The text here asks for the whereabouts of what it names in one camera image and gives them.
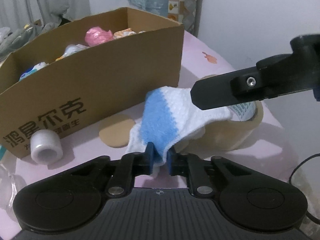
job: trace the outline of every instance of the metal pin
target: metal pin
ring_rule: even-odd
[[[249,87],[254,87],[254,86],[256,85],[256,80],[255,80],[255,78],[249,77],[249,78],[247,79],[247,85],[248,85]]]
[[[197,188],[197,191],[200,193],[200,194],[210,194],[213,189],[208,187],[208,186],[200,186],[199,188]]]
[[[124,189],[121,188],[121,187],[111,187],[108,192],[111,194],[111,195],[120,195],[121,193],[124,192]]]

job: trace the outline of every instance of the black circular disc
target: black circular disc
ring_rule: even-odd
[[[13,203],[22,227],[59,233],[89,221],[100,209],[101,195],[85,177],[65,175],[22,189]]]
[[[307,199],[299,189],[263,175],[235,178],[221,192],[219,202],[231,220],[263,232],[298,225],[308,208]]]

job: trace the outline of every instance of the cardboard box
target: cardboard box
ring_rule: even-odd
[[[86,45],[85,33],[95,26],[113,33],[146,32],[55,62],[66,46]],[[0,67],[0,143],[22,158],[30,153],[36,130],[55,130],[63,138],[143,102],[148,91],[176,87],[183,35],[183,25],[175,21],[120,8],[38,36]],[[18,82],[25,70],[43,61],[51,64]]]

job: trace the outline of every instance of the cork coaster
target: cork coaster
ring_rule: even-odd
[[[100,123],[99,137],[103,143],[113,148],[126,146],[129,133],[135,121],[125,114],[115,114]]]

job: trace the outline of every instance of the patterned fabric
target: patterned fabric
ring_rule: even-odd
[[[168,18],[181,22],[185,30],[193,33],[197,0],[169,0]]]

